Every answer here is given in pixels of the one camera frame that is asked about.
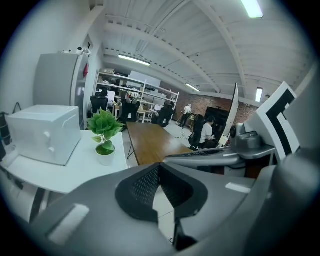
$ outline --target refrigerator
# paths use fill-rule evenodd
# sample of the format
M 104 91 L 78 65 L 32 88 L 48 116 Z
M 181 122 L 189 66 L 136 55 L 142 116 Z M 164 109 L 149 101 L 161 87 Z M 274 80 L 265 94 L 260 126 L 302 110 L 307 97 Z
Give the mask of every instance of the refrigerator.
M 33 104 L 78 107 L 79 125 L 83 130 L 84 71 L 88 61 L 87 53 L 42 54 L 34 77 Z

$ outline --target brick wall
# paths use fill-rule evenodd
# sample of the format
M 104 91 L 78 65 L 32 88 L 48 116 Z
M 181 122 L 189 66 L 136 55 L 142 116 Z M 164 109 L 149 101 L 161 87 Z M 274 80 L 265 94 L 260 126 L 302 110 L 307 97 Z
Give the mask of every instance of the brick wall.
M 188 94 L 164 82 L 161 82 L 160 87 L 171 90 L 174 93 L 180 93 L 176 105 L 176 114 L 173 117 L 174 120 L 177 120 L 181 116 L 181 111 L 183 111 L 187 104 L 191 104 L 193 113 L 203 116 L 206 114 L 207 107 L 220 107 L 222 110 L 226 111 L 229 111 L 231 107 L 232 101 L 230 99 Z M 256 106 L 246 106 L 244 103 L 239 102 L 239 108 L 234 123 L 245 122 L 257 109 Z

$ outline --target white wall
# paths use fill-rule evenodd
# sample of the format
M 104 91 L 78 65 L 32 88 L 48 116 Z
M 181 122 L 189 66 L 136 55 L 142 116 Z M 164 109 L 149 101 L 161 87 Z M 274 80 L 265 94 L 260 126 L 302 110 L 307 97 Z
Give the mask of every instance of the white wall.
M 92 52 L 89 58 L 89 73 L 85 80 L 85 90 L 84 90 L 84 102 L 83 102 L 83 113 L 84 113 L 84 129 L 87 128 L 87 112 L 90 101 L 90 97 L 94 93 L 94 86 L 96 80 L 97 70 L 104 67 L 104 55 L 102 50 L 102 44 L 99 46 L 93 46 Z
M 67 50 L 89 12 L 88 0 L 51 0 L 40 3 L 25 18 L 1 60 L 0 112 L 11 114 L 17 102 L 23 109 L 33 105 L 40 55 Z
M 308 74 L 305 76 L 301 84 L 295 90 L 295 94 L 298 97 L 309 85 L 318 83 L 320 78 L 319 60 L 315 60 L 311 66 Z

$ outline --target black office chair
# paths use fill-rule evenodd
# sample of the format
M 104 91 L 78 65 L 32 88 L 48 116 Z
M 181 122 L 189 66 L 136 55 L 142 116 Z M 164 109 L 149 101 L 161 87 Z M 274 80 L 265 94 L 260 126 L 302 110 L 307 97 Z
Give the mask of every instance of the black office chair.
M 108 98 L 104 94 L 96 92 L 95 96 L 90 97 L 90 100 L 92 104 L 92 113 L 96 114 L 100 108 L 107 111 Z
M 161 127 L 166 127 L 169 124 L 169 119 L 173 115 L 173 107 L 169 104 L 164 105 L 164 107 L 159 112 L 159 117 L 156 120 L 156 123 Z
M 193 135 L 191 135 L 188 140 L 191 145 L 190 148 L 192 150 L 196 150 L 196 148 L 199 145 L 202 128 L 204 127 L 205 122 L 205 118 L 201 114 L 198 114 L 197 117 L 194 119 Z

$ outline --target white ceiling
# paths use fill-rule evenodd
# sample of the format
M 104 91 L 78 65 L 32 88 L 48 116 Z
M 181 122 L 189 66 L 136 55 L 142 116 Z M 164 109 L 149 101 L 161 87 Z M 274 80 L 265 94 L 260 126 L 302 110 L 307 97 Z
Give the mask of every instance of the white ceiling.
M 257 87 L 271 95 L 283 81 L 295 90 L 315 61 L 304 33 L 273 0 L 259 0 L 258 19 L 248 17 L 241 0 L 103 4 L 106 55 L 141 55 L 149 69 L 201 92 L 232 95 L 238 83 L 240 97 L 254 100 Z

